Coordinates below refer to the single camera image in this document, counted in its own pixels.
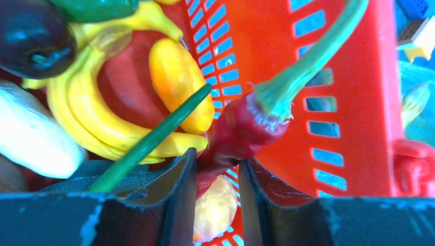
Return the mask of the red chili pepper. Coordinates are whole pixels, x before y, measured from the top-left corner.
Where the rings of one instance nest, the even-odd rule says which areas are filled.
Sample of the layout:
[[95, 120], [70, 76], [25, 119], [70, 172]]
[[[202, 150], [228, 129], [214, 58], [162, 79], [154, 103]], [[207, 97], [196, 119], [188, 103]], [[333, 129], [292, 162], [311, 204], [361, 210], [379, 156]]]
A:
[[219, 175], [284, 135], [293, 118], [294, 98], [349, 39], [368, 4], [346, 1], [332, 26], [302, 58], [270, 80], [254, 85], [251, 93], [223, 109], [209, 132], [208, 146], [197, 161], [197, 198], [209, 190]]

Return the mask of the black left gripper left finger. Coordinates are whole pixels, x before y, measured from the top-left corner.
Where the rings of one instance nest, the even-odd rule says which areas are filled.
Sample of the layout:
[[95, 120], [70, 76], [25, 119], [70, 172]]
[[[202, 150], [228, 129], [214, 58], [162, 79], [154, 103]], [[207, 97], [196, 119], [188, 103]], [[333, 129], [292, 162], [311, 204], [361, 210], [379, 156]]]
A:
[[40, 192], [1, 195], [1, 245], [192, 245], [196, 150], [167, 166], [135, 168], [110, 193], [89, 193], [83, 166], [69, 181]]

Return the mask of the clear zip top bag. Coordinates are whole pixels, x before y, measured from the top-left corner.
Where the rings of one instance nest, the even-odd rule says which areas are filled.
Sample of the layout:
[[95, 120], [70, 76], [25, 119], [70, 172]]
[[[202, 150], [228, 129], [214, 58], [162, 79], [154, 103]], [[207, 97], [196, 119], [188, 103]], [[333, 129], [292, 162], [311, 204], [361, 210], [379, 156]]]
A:
[[405, 138], [434, 147], [434, 70], [398, 61]]

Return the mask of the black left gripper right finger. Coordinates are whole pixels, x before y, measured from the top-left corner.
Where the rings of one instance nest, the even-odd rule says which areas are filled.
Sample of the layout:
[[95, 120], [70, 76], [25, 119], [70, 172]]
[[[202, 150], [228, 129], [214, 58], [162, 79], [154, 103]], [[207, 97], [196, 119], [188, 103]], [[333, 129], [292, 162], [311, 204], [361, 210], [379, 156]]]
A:
[[314, 198], [239, 165], [245, 245], [434, 245], [430, 198]]

